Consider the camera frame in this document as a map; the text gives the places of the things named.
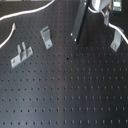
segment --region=mounting hole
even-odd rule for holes
[[[15,59],[12,60],[12,63],[15,63]]]

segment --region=wire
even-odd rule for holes
[[[15,23],[13,23],[11,33],[9,34],[8,38],[2,44],[0,44],[0,48],[2,48],[9,41],[15,30],[16,30],[16,25]]]
[[[45,5],[43,7],[40,7],[40,8],[37,8],[37,9],[28,10],[28,11],[22,11],[22,12],[17,12],[17,13],[13,13],[13,14],[9,14],[9,15],[3,16],[3,17],[0,18],[0,21],[2,21],[4,19],[7,19],[7,18],[11,18],[11,17],[23,15],[23,14],[29,14],[29,13],[34,13],[34,12],[41,11],[41,10],[47,8],[48,6],[50,6],[53,2],[55,2],[55,0],[52,0],[47,5]]]
[[[88,7],[89,11],[92,12],[92,13],[99,13],[98,11],[95,11],[93,9],[91,9],[90,7]]]
[[[128,39],[126,38],[126,36],[124,35],[124,33],[118,27],[116,27],[115,25],[113,25],[111,23],[109,23],[109,27],[117,30],[121,34],[121,36],[123,37],[123,39],[126,41],[126,43],[128,44]]]
[[[89,11],[91,11],[92,13],[99,13],[98,11],[95,11],[93,9],[91,9],[90,7],[88,7]]]

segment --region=metal mount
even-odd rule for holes
[[[120,47],[122,41],[123,41],[123,38],[122,38],[121,34],[117,30],[115,30],[114,40],[111,43],[110,47],[116,52],[118,50],[118,48]]]
[[[110,21],[110,11],[106,10],[105,16],[104,16],[104,24],[106,26],[108,26],[109,25],[109,21]]]
[[[22,47],[23,47],[23,52],[21,52],[20,45],[17,46],[18,55],[16,57],[14,57],[13,59],[11,59],[11,66],[12,66],[12,68],[15,68],[17,65],[19,65],[24,60],[26,60],[31,55],[33,55],[32,48],[29,47],[28,49],[26,49],[26,46],[25,46],[24,42],[22,43]]]
[[[48,50],[49,48],[53,46],[52,41],[50,39],[50,29],[48,28],[48,26],[46,26],[40,31],[40,33],[44,41],[45,47]]]

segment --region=bolt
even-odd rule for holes
[[[116,44],[113,44],[113,47],[116,48]]]

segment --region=metal stand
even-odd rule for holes
[[[41,31],[41,36],[42,39],[44,41],[44,44],[46,46],[46,49],[49,49],[53,46],[52,41],[50,39],[50,29],[48,28],[48,26],[46,26],[45,28],[43,28]]]
[[[105,12],[105,17],[104,17],[104,24],[105,24],[106,26],[108,26],[109,21],[110,21],[110,11],[106,10],[106,12]]]
[[[26,60],[31,55],[33,55],[32,48],[29,47],[28,49],[26,49],[26,46],[25,46],[24,42],[22,43],[22,47],[23,47],[23,52],[21,53],[20,45],[17,46],[18,55],[16,57],[14,57],[13,59],[11,59],[11,66],[12,66],[12,68],[15,68],[17,65],[19,65],[24,60]]]
[[[84,23],[85,23],[85,19],[86,19],[86,15],[87,15],[90,1],[91,0],[81,0],[80,1],[80,5],[78,8],[78,12],[77,12],[76,20],[74,23],[73,31],[71,33],[73,40],[77,43],[79,43],[79,39],[80,39],[82,30],[84,27]]]
[[[115,35],[114,35],[114,40],[111,43],[110,47],[117,52],[118,48],[121,45],[121,42],[123,41],[123,38],[121,37],[120,33],[118,31],[115,30]]]

